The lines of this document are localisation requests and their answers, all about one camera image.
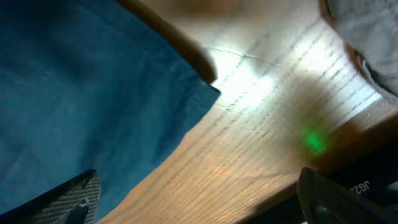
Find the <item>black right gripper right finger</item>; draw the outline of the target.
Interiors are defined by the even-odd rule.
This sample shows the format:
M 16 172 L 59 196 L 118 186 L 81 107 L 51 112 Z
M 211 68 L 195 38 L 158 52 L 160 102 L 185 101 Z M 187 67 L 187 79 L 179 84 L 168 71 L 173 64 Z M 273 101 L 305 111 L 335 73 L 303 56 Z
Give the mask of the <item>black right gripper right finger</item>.
M 297 195 L 308 223 L 395 224 L 397 213 L 304 167 Z

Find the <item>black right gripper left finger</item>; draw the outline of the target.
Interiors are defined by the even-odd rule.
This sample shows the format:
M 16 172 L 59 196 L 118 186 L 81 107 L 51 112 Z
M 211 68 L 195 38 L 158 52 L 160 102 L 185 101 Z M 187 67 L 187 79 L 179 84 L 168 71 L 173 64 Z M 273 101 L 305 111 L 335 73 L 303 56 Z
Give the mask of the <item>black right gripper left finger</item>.
M 1 214 L 1 223 L 92 224 L 101 196 L 94 169 Z

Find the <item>navy blue shorts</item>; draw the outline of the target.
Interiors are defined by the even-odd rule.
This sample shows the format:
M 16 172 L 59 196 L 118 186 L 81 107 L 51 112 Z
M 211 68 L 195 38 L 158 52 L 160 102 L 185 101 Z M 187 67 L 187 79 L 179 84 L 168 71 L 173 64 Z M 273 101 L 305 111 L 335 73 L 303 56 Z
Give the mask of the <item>navy blue shorts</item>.
M 1 211 L 95 170 L 114 210 L 219 97 L 116 1 L 1 2 Z

